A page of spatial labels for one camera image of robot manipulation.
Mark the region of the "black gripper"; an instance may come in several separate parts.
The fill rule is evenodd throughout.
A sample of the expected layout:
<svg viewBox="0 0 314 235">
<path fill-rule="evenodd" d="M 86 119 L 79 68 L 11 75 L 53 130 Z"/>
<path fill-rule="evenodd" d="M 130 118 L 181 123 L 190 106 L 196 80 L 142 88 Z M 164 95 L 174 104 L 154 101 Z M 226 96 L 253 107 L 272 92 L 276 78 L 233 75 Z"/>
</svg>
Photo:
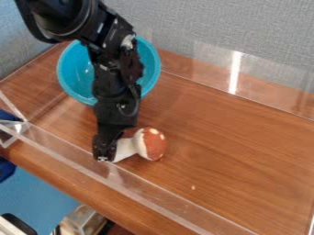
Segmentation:
<svg viewBox="0 0 314 235">
<path fill-rule="evenodd" d="M 135 127 L 142 98 L 138 80 L 143 76 L 143 64 L 138 50 L 122 50 L 118 59 L 95 63 L 93 95 L 98 102 L 98 134 L 93 139 L 94 158 L 113 162 L 118 141 L 125 128 Z"/>
</svg>

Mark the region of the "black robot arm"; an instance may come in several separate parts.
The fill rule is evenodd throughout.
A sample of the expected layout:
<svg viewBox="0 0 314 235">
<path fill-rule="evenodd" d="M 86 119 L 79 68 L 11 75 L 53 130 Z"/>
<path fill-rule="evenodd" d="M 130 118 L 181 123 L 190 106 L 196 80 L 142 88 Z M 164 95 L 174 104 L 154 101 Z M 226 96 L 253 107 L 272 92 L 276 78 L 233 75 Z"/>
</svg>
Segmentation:
<svg viewBox="0 0 314 235">
<path fill-rule="evenodd" d="M 34 37 L 57 44 L 78 40 L 95 70 L 98 133 L 94 156 L 114 162 L 118 141 L 138 124 L 145 65 L 133 25 L 101 0 L 14 0 Z"/>
</svg>

